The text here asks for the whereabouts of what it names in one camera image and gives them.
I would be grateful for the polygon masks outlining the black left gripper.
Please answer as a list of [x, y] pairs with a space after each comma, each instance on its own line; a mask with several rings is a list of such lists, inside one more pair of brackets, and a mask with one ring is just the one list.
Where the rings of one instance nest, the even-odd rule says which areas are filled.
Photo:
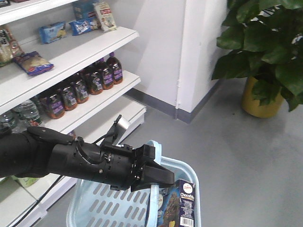
[[[132, 192], [150, 189], [152, 185], [169, 188], [174, 182], [174, 173], [161, 164], [161, 144], [144, 144], [139, 148], [130, 145], [112, 145], [105, 142], [100, 146], [99, 182], [113, 190]], [[157, 166], [144, 166], [144, 162], [155, 162]]]

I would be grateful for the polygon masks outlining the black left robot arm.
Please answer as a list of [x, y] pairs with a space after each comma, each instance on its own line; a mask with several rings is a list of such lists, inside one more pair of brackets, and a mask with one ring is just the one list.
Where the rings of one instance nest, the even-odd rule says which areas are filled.
[[32, 126], [21, 133], [0, 135], [0, 175], [44, 177], [48, 174], [105, 183], [113, 190], [137, 191], [157, 184], [168, 188], [174, 173], [155, 162], [155, 147], [114, 145], [108, 139], [86, 143], [83, 138]]

